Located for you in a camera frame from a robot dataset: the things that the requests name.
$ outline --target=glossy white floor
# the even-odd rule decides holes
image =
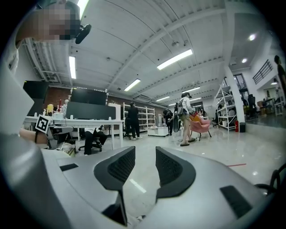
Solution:
[[[180,133],[173,136],[148,137],[142,134],[143,139],[131,141],[124,138],[124,146],[136,147],[136,164],[127,182],[124,185],[126,210],[132,216],[146,215],[155,204],[156,190],[159,188],[159,176],[155,166],[155,147],[173,148],[201,157],[217,160],[225,165],[233,165],[235,172],[253,184],[269,184],[272,172],[286,161],[285,148],[274,142],[267,142],[248,133],[235,133],[224,129],[210,129],[202,134],[201,141],[190,146],[180,147]],[[115,138],[115,146],[119,145],[119,138]],[[108,139],[103,151],[111,149],[111,139]]]

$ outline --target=railing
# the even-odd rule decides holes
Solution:
[[[260,68],[258,73],[256,73],[256,75],[253,77],[255,84],[258,84],[265,76],[268,75],[269,72],[272,71],[272,69],[273,67],[271,63],[269,62],[269,60],[267,60],[265,64],[262,66],[262,68]]]

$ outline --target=pink armchair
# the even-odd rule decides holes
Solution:
[[[199,118],[200,118],[200,121],[196,121],[196,122],[191,121],[190,130],[192,131],[191,135],[192,135],[193,131],[200,133],[200,139],[199,139],[199,141],[200,141],[202,133],[209,132],[210,120],[204,120],[201,117],[199,117]]]

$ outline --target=trash bin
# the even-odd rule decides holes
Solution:
[[[245,123],[240,123],[240,133],[245,133]]]

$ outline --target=monitor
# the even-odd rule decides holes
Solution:
[[[71,102],[105,105],[106,92],[76,88],[72,90]]]
[[[48,82],[25,81],[23,89],[32,99],[42,99],[44,103],[48,87]]]

